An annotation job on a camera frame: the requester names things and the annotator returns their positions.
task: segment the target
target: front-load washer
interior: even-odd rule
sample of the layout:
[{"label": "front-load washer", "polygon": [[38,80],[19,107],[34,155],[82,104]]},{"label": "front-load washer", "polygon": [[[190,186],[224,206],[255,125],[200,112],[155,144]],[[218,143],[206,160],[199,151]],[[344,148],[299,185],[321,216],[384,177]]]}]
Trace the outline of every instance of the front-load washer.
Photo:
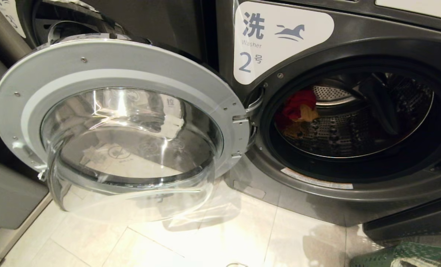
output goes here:
[{"label": "front-load washer", "polygon": [[[18,3],[0,1],[1,13],[15,20]],[[205,63],[200,2],[37,4],[32,24],[13,27],[34,47],[48,42],[0,81],[5,144],[78,216],[131,223],[203,205],[244,156],[250,123]]]},{"label": "front-load washer", "polygon": [[217,1],[253,113],[227,184],[343,226],[441,197],[441,2]]}]

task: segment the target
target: washer door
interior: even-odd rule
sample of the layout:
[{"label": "washer door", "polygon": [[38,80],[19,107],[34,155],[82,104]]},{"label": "washer door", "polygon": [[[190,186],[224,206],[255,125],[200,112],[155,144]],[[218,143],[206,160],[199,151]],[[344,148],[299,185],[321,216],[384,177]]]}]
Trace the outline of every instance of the washer door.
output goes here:
[{"label": "washer door", "polygon": [[214,73],[121,35],[40,47],[0,82],[2,140],[63,210],[94,220],[198,208],[246,151],[248,122]]}]

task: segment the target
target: red cloth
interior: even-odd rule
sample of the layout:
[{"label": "red cloth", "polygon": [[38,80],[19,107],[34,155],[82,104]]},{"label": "red cloth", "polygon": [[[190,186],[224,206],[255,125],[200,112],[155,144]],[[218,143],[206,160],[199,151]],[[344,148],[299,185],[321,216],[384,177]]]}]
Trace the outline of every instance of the red cloth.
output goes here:
[{"label": "red cloth", "polygon": [[282,114],[292,121],[301,118],[300,105],[307,105],[314,110],[316,108],[316,95],[313,90],[300,90],[290,96],[282,110]]}]

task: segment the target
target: white sticker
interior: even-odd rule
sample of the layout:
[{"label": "white sticker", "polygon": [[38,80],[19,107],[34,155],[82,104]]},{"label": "white sticker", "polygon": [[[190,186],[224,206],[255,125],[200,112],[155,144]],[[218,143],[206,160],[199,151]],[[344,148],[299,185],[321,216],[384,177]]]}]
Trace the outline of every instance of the white sticker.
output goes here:
[{"label": "white sticker", "polygon": [[375,4],[434,17],[441,17],[441,0],[376,0]]},{"label": "white sticker", "polygon": [[25,38],[26,35],[24,34],[19,17],[17,16],[15,0],[0,0],[0,12],[5,16],[17,33]]},{"label": "white sticker", "polygon": [[235,13],[234,77],[243,85],[276,64],[326,41],[334,30],[329,14],[243,2]]},{"label": "white sticker", "polygon": [[318,179],[314,179],[314,178],[299,174],[298,172],[293,171],[290,168],[284,168],[281,170],[281,172],[290,176],[290,177],[293,177],[293,178],[298,179],[300,181],[307,182],[309,184],[315,184],[315,185],[319,185],[319,186],[338,188],[338,189],[354,189],[353,184],[341,184],[338,182],[321,181]]}]

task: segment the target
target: clothing in drum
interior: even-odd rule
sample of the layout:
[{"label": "clothing in drum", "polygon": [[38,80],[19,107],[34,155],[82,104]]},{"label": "clothing in drum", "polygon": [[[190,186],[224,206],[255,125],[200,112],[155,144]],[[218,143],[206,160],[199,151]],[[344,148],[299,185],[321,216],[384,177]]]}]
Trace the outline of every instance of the clothing in drum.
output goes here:
[{"label": "clothing in drum", "polygon": [[328,158],[400,143],[425,120],[434,98],[431,86],[392,73],[332,76],[298,89],[277,110],[275,127],[297,149]]}]

